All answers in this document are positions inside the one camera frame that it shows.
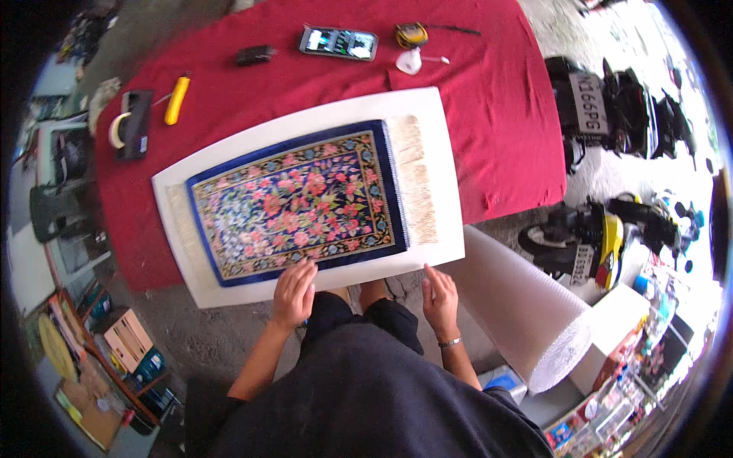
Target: bubble wrap roll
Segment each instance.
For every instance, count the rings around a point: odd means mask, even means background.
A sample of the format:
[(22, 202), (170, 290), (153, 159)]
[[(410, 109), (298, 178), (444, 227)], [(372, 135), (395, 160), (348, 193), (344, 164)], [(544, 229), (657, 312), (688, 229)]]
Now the bubble wrap roll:
[(478, 229), (463, 234), (465, 258), (438, 269), (527, 388), (552, 388), (590, 347), (590, 306)]

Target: concrete floor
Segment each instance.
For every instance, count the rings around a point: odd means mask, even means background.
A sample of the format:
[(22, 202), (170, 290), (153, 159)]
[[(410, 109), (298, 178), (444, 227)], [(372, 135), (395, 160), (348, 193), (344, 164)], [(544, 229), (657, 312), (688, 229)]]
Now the concrete floor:
[[(79, 92), (91, 94), (100, 81), (112, 76), (119, 76), (123, 83), (126, 82), (134, 75), (141, 59), (159, 52), (177, 34), (188, 33), (191, 27), (205, 26), (221, 17), (229, 4), (230, 1), (226, 0), (126, 2), (119, 13), (117, 25), (104, 37), (99, 54), (86, 69)], [(609, 12), (594, 13), (587, 19), (577, 13), (579, 4), (572, 0), (520, 0), (520, 4), (543, 55), (569, 55), (599, 73), (602, 73), (602, 58), (608, 56), (614, 68), (633, 64), (635, 69), (643, 68), (637, 70), (640, 76), (653, 75), (657, 80), (663, 80), (659, 67), (666, 52), (662, 53), (660, 43), (663, 45), (663, 42), (654, 26), (650, 25), (648, 14), (644, 16), (646, 13), (640, 10), (646, 8), (642, 1), (631, 0), (630, 4), (620, 4)], [(601, 150), (590, 151), (581, 172), (568, 179), (565, 201), (577, 204), (584, 201), (586, 195), (605, 199), (622, 191), (648, 196), (652, 189), (664, 189), (667, 187), (664, 183), (676, 183), (678, 177), (691, 173), (691, 170), (687, 158), (643, 161), (616, 158)], [(530, 210), (485, 221), (476, 227), (530, 259), (520, 250), (517, 234), (524, 226), (542, 221), (547, 211), (547, 208)], [(422, 276), (419, 271), (388, 278), (387, 282), (396, 299), (419, 318), (419, 338), (426, 350), (425, 357), (440, 364), (435, 337), (421, 311)], [(150, 337), (173, 368), (174, 387), (182, 397), (185, 396), (183, 381), (192, 375), (232, 380), (270, 316), (269, 302), (198, 310), (183, 285), (150, 291), (145, 295), (129, 292), (121, 278), (108, 287), (117, 302), (136, 310)], [(358, 297), (358, 287), (352, 287), (351, 296)], [(501, 356), (463, 309), (459, 313), (459, 326), (471, 362), (478, 372), (501, 363)], [(287, 342), (277, 377), (290, 370), (297, 361), (299, 337), (291, 336)]]

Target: tape roll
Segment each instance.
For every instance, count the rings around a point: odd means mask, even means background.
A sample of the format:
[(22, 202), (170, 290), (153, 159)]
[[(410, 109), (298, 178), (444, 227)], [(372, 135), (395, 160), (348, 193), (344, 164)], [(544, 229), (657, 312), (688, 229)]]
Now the tape roll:
[(109, 144), (117, 149), (125, 147), (125, 142), (119, 138), (119, 124), (126, 117), (130, 116), (130, 112), (122, 113), (118, 117), (112, 120), (112, 124), (109, 125)]

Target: red cloth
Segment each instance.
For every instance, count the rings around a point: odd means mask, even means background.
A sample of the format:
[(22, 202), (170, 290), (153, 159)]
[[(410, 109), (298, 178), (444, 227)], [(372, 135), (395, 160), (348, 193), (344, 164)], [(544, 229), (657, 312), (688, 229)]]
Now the red cloth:
[[(395, 69), (403, 51), (395, 23), (422, 21), (480, 30), (428, 29), (416, 76)], [(367, 30), (380, 38), (374, 62), (307, 56), (298, 51), (303, 23)], [(237, 50), (270, 44), (272, 62), (235, 66)], [(294, 111), (350, 97), (435, 85), (440, 89), (458, 176), (464, 224), (559, 201), (564, 153), (550, 81), (532, 30), (516, 1), (267, 0), (175, 43), (144, 64), (122, 89), (169, 93), (191, 71), (174, 126), (167, 103), (152, 108), (147, 157), (120, 162), (107, 141), (119, 96), (97, 125), (96, 167), (108, 233), (130, 287), (183, 281), (163, 231), (150, 178), (184, 157), (237, 132)]]

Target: wristwatch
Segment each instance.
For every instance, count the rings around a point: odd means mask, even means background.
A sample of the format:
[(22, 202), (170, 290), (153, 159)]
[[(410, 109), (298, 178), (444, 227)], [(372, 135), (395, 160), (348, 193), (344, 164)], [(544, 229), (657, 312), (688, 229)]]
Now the wristwatch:
[(463, 340), (463, 337), (459, 337), (458, 339), (453, 339), (453, 340), (448, 341), (448, 342), (438, 342), (438, 346), (440, 348), (447, 348), (447, 347), (450, 347), (452, 345), (457, 344), (458, 342), (460, 342), (462, 340)]

